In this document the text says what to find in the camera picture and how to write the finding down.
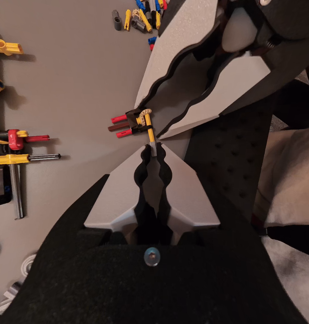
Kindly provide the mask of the long grey lego beam assembly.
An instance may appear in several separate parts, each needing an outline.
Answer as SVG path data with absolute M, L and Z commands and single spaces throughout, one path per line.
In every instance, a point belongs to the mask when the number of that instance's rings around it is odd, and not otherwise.
M 4 82 L 0 80 L 0 93 L 4 89 Z M 25 130 L 0 129 L 0 205 L 12 200 L 16 219 L 25 217 L 22 205 L 20 165 L 37 161 L 61 159 L 60 154 L 25 154 L 25 144 L 49 140 L 50 137 L 48 135 L 29 136 Z

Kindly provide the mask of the grey lego wheel hub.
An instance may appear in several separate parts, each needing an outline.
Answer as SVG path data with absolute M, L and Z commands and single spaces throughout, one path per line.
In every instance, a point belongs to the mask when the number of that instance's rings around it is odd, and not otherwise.
M 26 278 L 27 275 L 29 274 L 36 255 L 37 255 L 37 253 L 33 253 L 33 254 L 29 255 L 28 257 L 26 257 L 24 259 L 24 261 L 22 262 L 20 271 L 21 271 L 21 274 L 23 277 Z

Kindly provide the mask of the pile of dark grey beams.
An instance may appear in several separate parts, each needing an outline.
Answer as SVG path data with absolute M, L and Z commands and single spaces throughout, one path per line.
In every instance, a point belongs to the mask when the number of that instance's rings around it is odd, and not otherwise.
M 20 288 L 22 287 L 22 282 L 14 282 L 3 294 L 3 298 L 0 302 L 0 315 L 6 311 L 10 306 L 16 295 L 18 294 Z

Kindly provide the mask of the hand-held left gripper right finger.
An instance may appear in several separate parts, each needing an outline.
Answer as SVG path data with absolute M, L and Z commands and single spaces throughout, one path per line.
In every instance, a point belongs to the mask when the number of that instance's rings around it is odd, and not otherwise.
M 157 214 L 160 243 L 177 244 L 184 233 L 219 227 L 197 173 L 162 143 L 157 143 L 157 161 L 163 183 Z

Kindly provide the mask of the person's white shirt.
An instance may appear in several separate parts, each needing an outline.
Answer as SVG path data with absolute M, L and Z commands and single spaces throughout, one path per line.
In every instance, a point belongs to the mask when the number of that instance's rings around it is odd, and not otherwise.
M 309 128 L 270 132 L 253 214 L 287 294 L 309 323 Z

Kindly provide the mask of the pile of small lego pins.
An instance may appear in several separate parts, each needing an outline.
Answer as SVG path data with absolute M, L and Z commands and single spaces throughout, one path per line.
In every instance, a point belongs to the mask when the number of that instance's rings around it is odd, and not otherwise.
M 127 9 L 121 17 L 118 10 L 112 10 L 111 17 L 115 30 L 138 30 L 142 34 L 149 34 L 148 45 L 152 51 L 159 35 L 159 29 L 164 14 L 170 3 L 169 0 L 135 0 L 136 8 Z

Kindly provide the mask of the black lego fork red pins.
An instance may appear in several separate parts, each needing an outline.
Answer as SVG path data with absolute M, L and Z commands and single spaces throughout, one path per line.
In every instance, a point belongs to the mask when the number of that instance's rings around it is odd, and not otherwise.
M 136 118 L 139 117 L 140 112 L 143 111 L 143 108 L 137 108 L 131 111 L 126 112 L 124 115 L 114 117 L 111 119 L 112 124 L 120 124 L 128 122 L 130 125 L 130 128 L 126 128 L 127 130 L 123 130 L 121 132 L 117 132 L 116 136 L 117 138 L 126 137 L 129 135 L 135 135 L 142 132 L 148 132 L 148 129 L 150 126 L 141 126 L 137 124 Z

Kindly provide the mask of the brown lego axle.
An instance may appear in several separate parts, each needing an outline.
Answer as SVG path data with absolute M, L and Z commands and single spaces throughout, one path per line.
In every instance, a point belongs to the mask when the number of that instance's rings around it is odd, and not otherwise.
M 128 122 L 112 125 L 112 126 L 108 127 L 108 130 L 110 132 L 114 132 L 114 131 L 118 131 L 118 130 L 121 130 L 124 128 L 130 128 L 130 125 Z

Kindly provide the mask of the black foam pad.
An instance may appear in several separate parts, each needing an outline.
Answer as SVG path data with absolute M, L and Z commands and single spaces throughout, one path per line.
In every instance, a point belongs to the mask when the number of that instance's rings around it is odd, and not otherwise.
M 184 161 L 197 173 L 217 216 L 251 223 L 277 94 L 193 129 Z

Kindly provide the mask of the short yellow lego axle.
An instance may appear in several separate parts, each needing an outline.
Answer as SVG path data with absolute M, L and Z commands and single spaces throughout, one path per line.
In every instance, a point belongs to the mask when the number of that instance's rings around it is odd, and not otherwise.
M 150 128 L 148 129 L 148 135 L 149 135 L 149 140 L 150 140 L 150 144 L 154 144 L 155 143 L 155 136 L 153 133 L 153 129 L 152 129 L 152 124 L 151 124 L 151 119 L 150 119 L 150 114 L 146 114 L 145 115 L 145 122 L 147 126 L 150 126 Z

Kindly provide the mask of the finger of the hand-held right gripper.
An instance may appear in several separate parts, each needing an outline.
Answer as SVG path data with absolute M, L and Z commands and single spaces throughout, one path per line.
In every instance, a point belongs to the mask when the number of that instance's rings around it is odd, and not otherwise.
M 166 139 L 219 117 L 232 103 L 271 72 L 260 56 L 245 54 L 231 60 L 216 80 L 189 103 L 181 120 L 173 122 L 159 139 Z
M 174 74 L 185 55 L 198 47 L 215 26 L 218 0 L 171 0 L 136 96 L 134 108 L 145 106 Z

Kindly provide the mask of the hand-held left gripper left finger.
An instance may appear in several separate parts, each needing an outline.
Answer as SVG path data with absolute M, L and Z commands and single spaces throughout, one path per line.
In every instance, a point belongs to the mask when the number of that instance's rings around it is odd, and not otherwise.
M 86 228 L 135 235 L 137 244 L 157 243 L 157 218 L 143 189 L 151 156 L 151 147 L 142 146 L 110 173 L 84 222 Z

